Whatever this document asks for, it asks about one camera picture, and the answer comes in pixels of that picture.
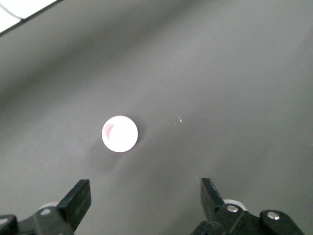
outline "gray tabletop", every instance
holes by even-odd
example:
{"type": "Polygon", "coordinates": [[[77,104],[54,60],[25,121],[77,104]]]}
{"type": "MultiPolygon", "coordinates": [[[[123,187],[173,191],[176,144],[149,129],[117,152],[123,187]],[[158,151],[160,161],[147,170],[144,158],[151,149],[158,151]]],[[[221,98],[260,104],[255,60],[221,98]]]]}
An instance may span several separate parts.
{"type": "Polygon", "coordinates": [[[186,235],[200,179],[313,233],[313,2],[65,0],[0,38],[0,213],[90,179],[76,234],[186,235]],[[108,150],[103,124],[137,124],[108,150]]]}

